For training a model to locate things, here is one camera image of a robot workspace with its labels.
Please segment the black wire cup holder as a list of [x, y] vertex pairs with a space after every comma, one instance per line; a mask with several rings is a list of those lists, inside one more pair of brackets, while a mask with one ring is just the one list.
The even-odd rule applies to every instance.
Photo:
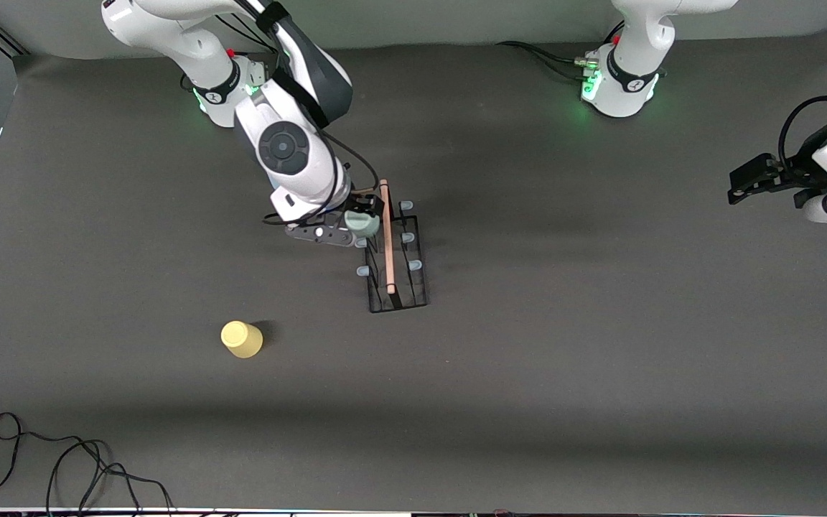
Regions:
[[364, 263], [355, 273], [365, 280], [368, 311], [391, 313], [429, 304], [422, 232], [414, 203], [393, 199], [388, 181], [378, 181], [374, 195], [385, 203], [374, 238], [357, 238]]

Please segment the pale green plastic cup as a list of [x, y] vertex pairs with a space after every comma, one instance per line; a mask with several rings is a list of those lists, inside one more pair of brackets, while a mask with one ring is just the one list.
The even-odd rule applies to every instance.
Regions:
[[368, 212], [355, 212], [355, 210], [344, 212], [342, 223], [355, 238], [374, 238], [381, 227], [380, 216]]

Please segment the dark grey table mat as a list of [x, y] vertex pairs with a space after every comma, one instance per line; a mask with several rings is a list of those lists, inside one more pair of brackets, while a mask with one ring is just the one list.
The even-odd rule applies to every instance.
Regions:
[[263, 225], [269, 183], [173, 63], [27, 57], [0, 413], [189, 507], [827, 515], [827, 225], [726, 203], [827, 94], [827, 32], [683, 40], [629, 120], [510, 48], [336, 57], [332, 133], [414, 203], [427, 307], [372, 315], [359, 250]]

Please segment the yellow plastic cup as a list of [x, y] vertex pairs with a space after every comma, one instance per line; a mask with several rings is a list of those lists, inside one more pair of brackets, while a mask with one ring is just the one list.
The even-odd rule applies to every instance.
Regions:
[[230, 321], [221, 328], [220, 340], [230, 353], [242, 359], [255, 356], [265, 342], [258, 327], [239, 320]]

